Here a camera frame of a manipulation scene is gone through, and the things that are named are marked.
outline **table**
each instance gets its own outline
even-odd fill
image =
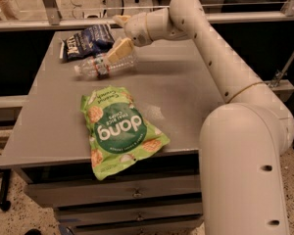
[[[223,104],[191,40],[137,48],[138,65],[103,80],[74,72],[59,59],[56,32],[0,158],[26,183],[24,191],[74,234],[142,234],[203,222],[198,138],[204,118]],[[121,29],[112,29],[117,39]],[[103,181],[90,166],[82,95],[126,87],[136,108],[171,142],[160,152]]]

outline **blue chip bag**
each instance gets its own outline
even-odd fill
[[[108,52],[115,40],[107,24],[88,27],[63,40],[62,59],[66,62]]]

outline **plastic bottle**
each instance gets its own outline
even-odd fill
[[[87,78],[101,78],[109,75],[111,72],[134,68],[137,59],[134,53],[118,60],[117,62],[107,65],[104,62],[105,54],[96,57],[88,57],[75,66],[75,71]]]

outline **drawer handle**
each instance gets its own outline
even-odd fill
[[[138,199],[138,198],[141,198],[141,196],[143,196],[143,195],[142,195],[142,193],[139,192],[138,189],[136,189],[132,196],[133,196],[133,198]]]
[[[138,217],[136,218],[137,222],[141,222],[144,221],[144,217],[141,216],[141,214],[138,215]]]

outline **logo on bag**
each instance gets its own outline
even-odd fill
[[[134,149],[147,133],[141,114],[126,103],[106,107],[94,130],[99,145],[114,154]]]

